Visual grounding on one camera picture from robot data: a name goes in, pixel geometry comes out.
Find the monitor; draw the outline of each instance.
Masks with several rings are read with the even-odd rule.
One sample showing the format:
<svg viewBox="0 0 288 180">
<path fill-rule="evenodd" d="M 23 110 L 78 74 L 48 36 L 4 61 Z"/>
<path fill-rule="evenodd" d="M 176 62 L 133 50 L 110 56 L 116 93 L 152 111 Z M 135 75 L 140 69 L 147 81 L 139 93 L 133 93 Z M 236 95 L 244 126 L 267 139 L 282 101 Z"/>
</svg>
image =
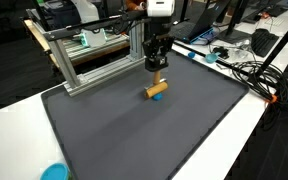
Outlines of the monitor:
<svg viewBox="0 0 288 180">
<path fill-rule="evenodd" d="M 235 44 L 250 38 L 250 34 L 234 29 L 235 25 L 241 22 L 248 2 L 249 0 L 238 0 L 228 28 L 217 36 L 218 39 L 230 44 Z"/>
</svg>

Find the floor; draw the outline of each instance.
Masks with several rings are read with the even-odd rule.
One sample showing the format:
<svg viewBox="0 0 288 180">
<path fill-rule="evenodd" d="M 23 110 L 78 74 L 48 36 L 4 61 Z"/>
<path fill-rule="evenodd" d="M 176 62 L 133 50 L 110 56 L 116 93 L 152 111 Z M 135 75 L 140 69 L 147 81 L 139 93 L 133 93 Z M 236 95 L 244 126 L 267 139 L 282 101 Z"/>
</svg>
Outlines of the floor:
<svg viewBox="0 0 288 180">
<path fill-rule="evenodd" d="M 179 19 L 183 1 L 176 2 L 173 20 Z M 203 9 L 203 3 L 193 2 L 187 9 L 187 17 L 196 21 Z M 10 42 L 1 44 L 6 39 Z M 89 69 L 77 68 L 80 72 Z M 62 80 L 53 75 L 48 59 L 41 55 L 38 44 L 27 38 L 21 27 L 0 38 L 0 108 L 53 87 Z M 254 130 L 226 179 L 288 180 L 288 112 L 282 113 L 270 131 L 264 132 L 260 125 Z"/>
</svg>

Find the desk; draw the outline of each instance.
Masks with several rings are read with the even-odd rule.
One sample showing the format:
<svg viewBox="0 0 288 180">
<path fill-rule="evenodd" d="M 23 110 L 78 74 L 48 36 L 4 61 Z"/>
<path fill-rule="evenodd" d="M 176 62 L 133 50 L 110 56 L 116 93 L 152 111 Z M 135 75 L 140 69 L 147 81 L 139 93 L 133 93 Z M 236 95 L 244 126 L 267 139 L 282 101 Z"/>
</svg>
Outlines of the desk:
<svg viewBox="0 0 288 180">
<path fill-rule="evenodd" d="M 37 42 L 42 46 L 43 51 L 50 50 L 50 47 L 49 47 L 47 41 L 45 40 L 42 33 L 33 25 L 32 20 L 24 20 L 24 24 L 28 28 L 28 30 L 32 33 L 32 35 L 35 37 Z M 129 47 L 129 43 L 127 41 L 118 42 L 118 43 L 116 43 L 116 45 L 112 45 L 110 47 L 103 47 L 103 48 L 101 48 L 101 50 L 96 50 L 96 52 L 94 52 L 94 53 L 85 53 L 86 55 L 84 55 L 84 56 L 79 56 L 78 58 L 71 58 L 72 65 L 76 66 L 76 65 L 82 64 L 84 62 L 87 62 L 87 61 L 99 58 L 101 56 L 110 54 L 112 52 L 121 50 L 121 49 L 126 48 L 126 47 Z M 51 61 L 54 63 L 54 65 L 57 68 L 60 68 L 54 55 L 50 54 L 49 57 L 50 57 Z"/>
<path fill-rule="evenodd" d="M 283 27 L 283 32 L 286 32 L 288 26 Z M 176 45 L 173 49 L 188 53 Z M 207 64 L 199 56 L 195 60 L 230 75 L 228 70 Z M 273 64 L 281 70 L 285 69 L 288 48 L 283 49 Z M 65 163 L 40 95 L 0 110 L 0 179 L 37 180 L 51 164 Z M 174 180 L 224 179 L 264 110 L 264 101 L 249 92 L 207 137 Z"/>
</svg>

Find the black tray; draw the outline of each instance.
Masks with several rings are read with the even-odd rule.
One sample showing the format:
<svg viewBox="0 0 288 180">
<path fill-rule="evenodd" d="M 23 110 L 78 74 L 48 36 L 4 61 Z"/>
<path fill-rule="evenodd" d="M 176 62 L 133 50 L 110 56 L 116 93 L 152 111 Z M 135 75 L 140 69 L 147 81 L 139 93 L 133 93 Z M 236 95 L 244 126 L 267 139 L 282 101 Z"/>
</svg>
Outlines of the black tray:
<svg viewBox="0 0 288 180">
<path fill-rule="evenodd" d="M 171 179 L 248 92 L 189 58 L 168 57 L 169 88 L 158 102 L 144 99 L 152 73 L 143 66 L 75 97 L 63 87 L 42 94 L 75 179 Z"/>
</svg>

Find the white table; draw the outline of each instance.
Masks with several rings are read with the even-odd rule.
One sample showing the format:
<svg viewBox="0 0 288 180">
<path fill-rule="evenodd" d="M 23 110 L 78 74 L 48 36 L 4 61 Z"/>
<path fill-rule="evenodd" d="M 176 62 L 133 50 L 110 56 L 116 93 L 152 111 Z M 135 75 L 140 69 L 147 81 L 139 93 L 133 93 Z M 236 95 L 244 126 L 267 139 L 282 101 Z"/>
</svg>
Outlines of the white table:
<svg viewBox="0 0 288 180">
<path fill-rule="evenodd" d="M 242 23 L 238 29 L 247 28 L 251 33 L 251 27 L 254 30 L 254 25 Z M 272 28 L 273 33 L 285 33 L 287 30 L 288 25 Z M 188 53 L 176 45 L 173 49 Z M 215 64 L 207 64 L 201 57 L 196 56 L 195 60 L 230 75 L 229 70 L 220 70 Z M 288 44 L 273 64 L 281 70 L 286 68 Z M 65 163 L 40 96 L 41 93 L 36 94 L 0 110 L 0 180 L 37 180 L 48 166 L 56 162 Z M 264 110 L 264 101 L 253 92 L 248 93 L 207 137 L 174 179 L 224 179 Z"/>
</svg>

